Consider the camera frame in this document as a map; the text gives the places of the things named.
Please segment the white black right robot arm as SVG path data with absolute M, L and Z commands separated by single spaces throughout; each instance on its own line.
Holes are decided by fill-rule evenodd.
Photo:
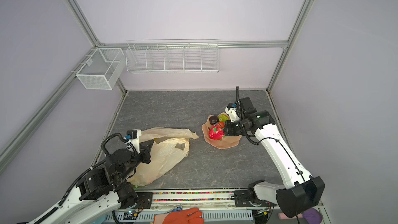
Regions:
M 263 146 L 278 172 L 281 185 L 258 180 L 248 188 L 249 201 L 259 205 L 274 203 L 289 218 L 315 207 L 321 200 L 325 183 L 314 177 L 297 159 L 283 139 L 268 111 L 257 111 L 249 97 L 241 98 L 235 91 L 235 102 L 226 107 L 230 119 L 224 129 L 226 136 L 242 135 L 256 146 Z

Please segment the pink fake dragon fruit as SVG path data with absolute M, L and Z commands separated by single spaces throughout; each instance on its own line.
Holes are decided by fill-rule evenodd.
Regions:
M 222 140 L 224 136 L 225 134 L 223 128 L 221 128 L 221 126 L 219 126 L 218 124 L 212 126 L 209 129 L 209 138 L 212 140 Z

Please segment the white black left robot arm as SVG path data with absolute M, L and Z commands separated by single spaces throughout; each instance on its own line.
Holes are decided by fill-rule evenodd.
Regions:
M 118 209 L 145 208 L 145 200 L 128 182 L 137 167 L 151 162 L 154 140 L 140 141 L 140 130 L 114 133 L 101 143 L 105 158 L 82 172 L 60 201 L 32 224 L 89 224 Z

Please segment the translucent banana print plastic bag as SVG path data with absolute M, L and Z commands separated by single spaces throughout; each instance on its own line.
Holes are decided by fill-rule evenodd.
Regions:
M 189 129 L 151 128 L 142 131 L 140 147 L 154 141 L 149 164 L 140 163 L 127 179 L 135 186 L 146 186 L 170 171 L 189 154 L 190 140 L 199 136 Z

